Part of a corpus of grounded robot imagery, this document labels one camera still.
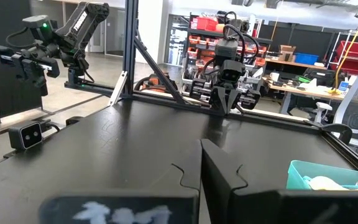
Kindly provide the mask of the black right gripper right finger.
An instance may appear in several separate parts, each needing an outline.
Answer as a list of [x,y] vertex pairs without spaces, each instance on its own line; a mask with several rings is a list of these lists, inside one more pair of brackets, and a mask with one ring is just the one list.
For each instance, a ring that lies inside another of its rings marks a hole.
[[247,167],[209,139],[203,148],[201,178],[211,224],[279,224],[271,180],[251,176]]

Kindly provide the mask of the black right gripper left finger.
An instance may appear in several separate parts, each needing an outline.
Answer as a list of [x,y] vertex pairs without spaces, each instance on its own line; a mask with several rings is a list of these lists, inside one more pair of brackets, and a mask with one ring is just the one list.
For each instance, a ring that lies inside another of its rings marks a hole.
[[202,152],[201,141],[191,141],[150,173],[146,209],[167,218],[162,224],[198,224]]

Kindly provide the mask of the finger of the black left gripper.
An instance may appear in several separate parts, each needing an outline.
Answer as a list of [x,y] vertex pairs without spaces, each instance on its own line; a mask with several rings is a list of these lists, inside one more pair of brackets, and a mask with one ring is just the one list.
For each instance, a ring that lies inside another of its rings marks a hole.
[[211,107],[222,115],[227,115],[226,90],[215,86],[211,91]]
[[231,90],[227,100],[227,114],[237,106],[237,102],[241,98],[241,92],[238,90]]

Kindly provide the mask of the teal plastic bin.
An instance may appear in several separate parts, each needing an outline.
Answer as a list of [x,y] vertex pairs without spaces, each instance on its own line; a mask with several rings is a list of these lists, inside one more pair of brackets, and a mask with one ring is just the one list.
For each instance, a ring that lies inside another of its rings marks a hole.
[[358,171],[305,161],[291,161],[287,189],[358,190]]

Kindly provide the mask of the wooden side board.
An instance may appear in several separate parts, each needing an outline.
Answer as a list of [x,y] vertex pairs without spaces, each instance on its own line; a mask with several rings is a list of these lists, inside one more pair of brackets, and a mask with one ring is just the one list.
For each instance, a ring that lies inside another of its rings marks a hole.
[[285,120],[290,120],[290,121],[306,121],[306,120],[308,120],[307,118],[285,115],[285,114],[280,114],[280,113],[273,113],[273,112],[264,111],[264,110],[257,110],[257,109],[247,110],[244,108],[242,110],[243,110],[243,114],[266,116],[268,118],[283,118]]

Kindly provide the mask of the red storage box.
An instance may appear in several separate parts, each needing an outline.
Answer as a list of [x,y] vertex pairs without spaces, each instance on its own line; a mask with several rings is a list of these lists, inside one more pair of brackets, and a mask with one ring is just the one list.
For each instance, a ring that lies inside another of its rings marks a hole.
[[218,20],[215,17],[194,17],[191,21],[191,29],[215,31]]

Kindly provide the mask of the brown cardboard box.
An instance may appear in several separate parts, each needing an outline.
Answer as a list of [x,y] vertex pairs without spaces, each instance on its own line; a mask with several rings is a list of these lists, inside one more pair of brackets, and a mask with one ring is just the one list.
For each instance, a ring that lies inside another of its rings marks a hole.
[[291,45],[280,45],[280,55],[278,59],[285,62],[294,62],[295,56],[294,52],[296,50],[296,46]]

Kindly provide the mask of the wooden workbench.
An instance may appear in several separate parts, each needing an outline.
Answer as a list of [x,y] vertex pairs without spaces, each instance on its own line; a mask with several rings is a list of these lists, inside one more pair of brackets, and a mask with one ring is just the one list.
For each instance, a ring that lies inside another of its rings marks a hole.
[[297,66],[297,67],[316,68],[316,69],[323,69],[323,70],[327,69],[326,67],[320,67],[320,66],[316,66],[316,65],[308,65],[308,64],[296,63],[296,62],[287,62],[287,61],[282,61],[282,60],[272,60],[271,58],[266,58],[265,61],[272,62],[272,63],[279,63],[279,64],[283,64],[283,65],[292,65],[292,66]]

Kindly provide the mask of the dark glass display cabinet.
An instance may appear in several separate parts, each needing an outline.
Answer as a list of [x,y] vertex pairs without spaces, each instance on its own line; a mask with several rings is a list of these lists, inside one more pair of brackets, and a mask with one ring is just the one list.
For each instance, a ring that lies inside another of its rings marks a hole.
[[182,65],[188,35],[190,18],[170,14],[168,16],[167,36],[165,40],[164,62],[171,65]]

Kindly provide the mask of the orange and black machine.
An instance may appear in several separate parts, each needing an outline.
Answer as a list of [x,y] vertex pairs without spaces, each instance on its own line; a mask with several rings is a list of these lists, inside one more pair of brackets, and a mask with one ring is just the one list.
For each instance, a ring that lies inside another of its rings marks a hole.
[[161,93],[170,93],[167,87],[163,84],[163,81],[159,79],[159,77],[152,73],[148,77],[140,79],[134,87],[136,91],[157,91]]

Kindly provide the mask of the wooden desk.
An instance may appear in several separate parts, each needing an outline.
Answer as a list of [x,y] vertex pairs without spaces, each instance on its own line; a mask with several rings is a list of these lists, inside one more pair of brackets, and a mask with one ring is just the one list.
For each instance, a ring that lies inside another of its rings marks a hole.
[[268,78],[262,77],[264,81],[264,85],[267,86],[269,89],[273,90],[279,90],[284,91],[284,97],[283,101],[279,110],[279,113],[281,114],[288,114],[288,107],[290,105],[291,96],[292,95],[301,95],[308,98],[322,98],[326,100],[336,100],[336,101],[342,101],[344,99],[343,95],[334,95],[328,93],[326,90],[321,91],[317,88],[314,89],[306,89],[306,90],[300,90],[292,86],[275,86],[273,85],[273,81],[269,80]]

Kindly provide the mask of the blue plastic bin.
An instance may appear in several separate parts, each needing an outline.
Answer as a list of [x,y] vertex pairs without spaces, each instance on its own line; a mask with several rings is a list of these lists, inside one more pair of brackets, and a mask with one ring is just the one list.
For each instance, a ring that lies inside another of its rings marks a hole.
[[304,54],[304,53],[294,53],[295,55],[295,63],[302,63],[307,65],[314,65],[318,59],[318,55],[313,54]]

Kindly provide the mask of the black diagonal frame brace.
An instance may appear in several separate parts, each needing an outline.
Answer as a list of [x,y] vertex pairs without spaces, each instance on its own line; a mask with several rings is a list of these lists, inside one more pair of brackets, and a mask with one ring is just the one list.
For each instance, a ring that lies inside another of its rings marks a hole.
[[143,42],[141,40],[140,32],[138,29],[135,32],[134,44],[135,44],[135,47],[137,48],[137,50],[140,52],[140,54],[146,60],[148,65],[151,67],[151,69],[157,75],[158,79],[163,83],[166,90],[173,96],[175,101],[179,104],[185,104],[185,100],[179,94],[178,90],[175,89],[174,85],[171,83],[169,78],[162,72],[160,67],[157,65],[157,63],[154,61],[154,59],[148,53],[146,46],[143,44]]

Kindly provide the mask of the black vertical frame post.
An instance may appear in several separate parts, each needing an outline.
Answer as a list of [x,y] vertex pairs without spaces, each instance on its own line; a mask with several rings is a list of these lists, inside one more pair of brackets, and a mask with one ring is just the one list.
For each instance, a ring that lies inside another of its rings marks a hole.
[[134,86],[134,70],[135,70],[135,30],[137,28],[139,0],[126,0],[125,5],[125,43],[123,70],[127,72],[127,79],[124,85],[123,94],[132,95]]

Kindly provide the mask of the silver metal bracket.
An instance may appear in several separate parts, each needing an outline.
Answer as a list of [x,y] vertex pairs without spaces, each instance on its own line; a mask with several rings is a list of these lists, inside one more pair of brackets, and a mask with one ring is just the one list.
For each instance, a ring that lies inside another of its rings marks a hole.
[[119,79],[116,83],[116,86],[114,87],[113,93],[110,96],[110,99],[108,101],[108,106],[115,105],[122,93],[122,89],[124,88],[124,85],[127,80],[127,71],[122,71]]

